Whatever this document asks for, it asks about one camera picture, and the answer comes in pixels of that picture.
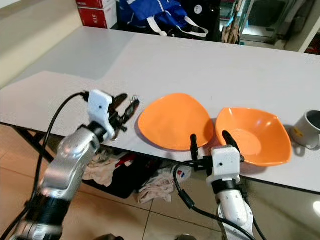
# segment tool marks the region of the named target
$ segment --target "white strap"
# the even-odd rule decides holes
[[[197,28],[202,29],[202,30],[204,31],[204,33],[194,32],[194,31],[189,31],[189,32],[183,31],[178,25],[176,25],[176,27],[177,27],[181,32],[183,32],[183,33],[185,33],[185,34],[193,35],[193,36],[196,36],[196,37],[200,37],[200,38],[205,38],[205,37],[208,35],[209,31],[208,31],[207,29],[198,26],[198,25],[197,25],[194,21],[192,21],[188,16],[185,16],[185,17],[184,17],[184,20],[185,20],[188,24],[190,24],[191,26],[194,26],[194,27],[197,27]]]
[[[164,12],[164,11],[165,11],[165,10],[164,10],[164,6],[162,6],[161,1],[160,1],[160,0],[158,0],[158,3],[159,3],[159,5],[160,5],[160,8],[161,8],[162,12]]]
[[[131,24],[132,21],[134,20],[134,16],[135,16],[135,13],[132,13],[132,17],[131,17],[131,20],[127,22],[127,25]]]
[[[148,21],[148,23],[153,31],[160,34],[160,36],[164,36],[164,37],[167,36],[167,33],[165,31],[162,31],[160,29],[160,27],[158,26],[158,24],[156,23],[155,16],[150,16],[146,20]]]

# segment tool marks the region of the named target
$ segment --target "blue bag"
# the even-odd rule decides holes
[[[177,27],[181,32],[205,38],[208,30],[195,24],[176,0],[119,0],[120,18],[127,25],[138,28],[150,26],[153,31],[161,36],[167,36],[159,24]],[[198,27],[204,31],[185,32],[182,30],[187,24]]]

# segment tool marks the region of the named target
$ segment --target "white wall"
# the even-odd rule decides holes
[[[0,89],[82,25],[75,0],[22,0],[0,9]]]
[[[9,6],[11,4],[14,4],[16,2],[19,2],[20,0],[2,0],[0,1],[0,9]]]

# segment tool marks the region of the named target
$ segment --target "mug logo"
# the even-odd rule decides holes
[[[298,137],[302,138],[304,136],[304,134],[298,128],[294,127],[293,130]]]

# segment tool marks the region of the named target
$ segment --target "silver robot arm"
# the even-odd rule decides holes
[[[100,144],[112,139],[135,113],[139,100],[133,101],[123,116],[115,108],[120,101],[93,90],[89,94],[90,124],[81,126],[62,140],[58,153],[45,171],[38,194],[25,218],[18,224],[10,240],[59,240],[63,221],[80,184],[86,166],[95,156]]]

